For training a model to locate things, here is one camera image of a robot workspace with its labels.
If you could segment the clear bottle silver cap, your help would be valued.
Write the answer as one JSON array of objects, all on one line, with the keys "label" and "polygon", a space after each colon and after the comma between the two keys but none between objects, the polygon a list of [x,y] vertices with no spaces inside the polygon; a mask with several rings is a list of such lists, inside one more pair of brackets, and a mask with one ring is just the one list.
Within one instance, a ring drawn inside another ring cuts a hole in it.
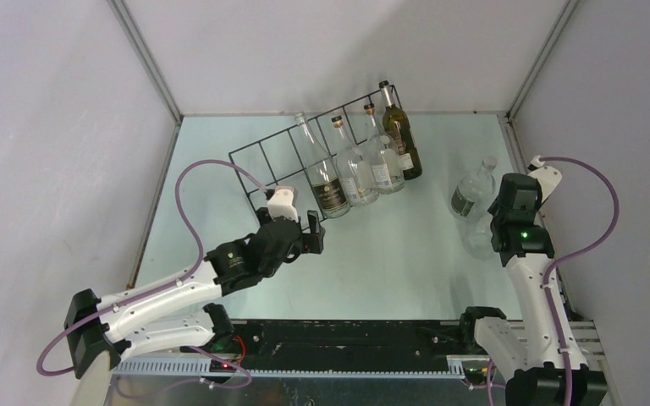
[{"label": "clear bottle silver cap", "polygon": [[493,216],[485,214],[476,220],[465,222],[462,226],[461,240],[465,251],[479,260],[486,260],[494,256],[492,247],[493,232],[491,221]]}]

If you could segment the tall clear bottle black label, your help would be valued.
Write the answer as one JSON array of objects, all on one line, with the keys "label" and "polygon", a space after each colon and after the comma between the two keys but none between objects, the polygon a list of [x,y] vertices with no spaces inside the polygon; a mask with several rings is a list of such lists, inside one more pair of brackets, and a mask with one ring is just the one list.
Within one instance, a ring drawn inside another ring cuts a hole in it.
[{"label": "tall clear bottle black label", "polygon": [[303,112],[295,114],[295,123],[300,159],[319,209],[327,219],[347,214],[350,203],[332,157],[312,132]]}]

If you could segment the clear bottle dark label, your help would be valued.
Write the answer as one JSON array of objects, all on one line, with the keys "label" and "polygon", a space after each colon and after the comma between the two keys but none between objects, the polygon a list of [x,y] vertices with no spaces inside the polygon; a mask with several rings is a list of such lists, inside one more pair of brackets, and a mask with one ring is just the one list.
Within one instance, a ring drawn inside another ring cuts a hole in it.
[{"label": "clear bottle dark label", "polygon": [[494,169],[499,160],[485,156],[480,167],[467,173],[455,186],[450,197],[453,216],[463,221],[474,221],[481,217],[491,204],[495,192]]}]

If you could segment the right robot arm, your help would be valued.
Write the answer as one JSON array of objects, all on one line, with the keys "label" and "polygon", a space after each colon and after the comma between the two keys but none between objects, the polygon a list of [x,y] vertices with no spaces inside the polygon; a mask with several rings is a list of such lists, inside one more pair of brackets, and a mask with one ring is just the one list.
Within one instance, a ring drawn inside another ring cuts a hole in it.
[{"label": "right robot arm", "polygon": [[486,351],[505,379],[508,405],[599,405],[607,394],[602,371],[592,370],[570,328],[559,293],[554,246],[535,219],[562,173],[544,166],[506,173],[488,209],[491,245],[512,282],[526,341],[497,308],[469,307],[460,317],[460,346]]}]

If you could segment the clear bottle black cork stopper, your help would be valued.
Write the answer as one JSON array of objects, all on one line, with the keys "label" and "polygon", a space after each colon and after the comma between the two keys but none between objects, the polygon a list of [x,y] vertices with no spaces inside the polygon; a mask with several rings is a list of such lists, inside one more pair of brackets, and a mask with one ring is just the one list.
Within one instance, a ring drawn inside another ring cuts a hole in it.
[{"label": "clear bottle black cork stopper", "polygon": [[352,206],[366,206],[379,198],[366,153],[353,139],[341,115],[331,118],[337,140],[335,163],[340,182]]}]

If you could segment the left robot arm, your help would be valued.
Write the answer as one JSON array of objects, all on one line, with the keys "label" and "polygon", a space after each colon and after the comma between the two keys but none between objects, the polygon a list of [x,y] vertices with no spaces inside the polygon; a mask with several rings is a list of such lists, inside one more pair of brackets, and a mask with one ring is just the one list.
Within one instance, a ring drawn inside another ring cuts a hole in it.
[{"label": "left robot arm", "polygon": [[256,233],[220,244],[195,268],[184,269],[142,288],[97,297],[75,294],[63,329],[78,379],[101,353],[110,367],[140,354],[173,347],[207,346],[223,352],[234,341],[227,313],[217,304],[252,288],[303,254],[324,250],[325,231],[317,211],[308,211],[308,229],[299,218],[274,216],[262,207]]}]

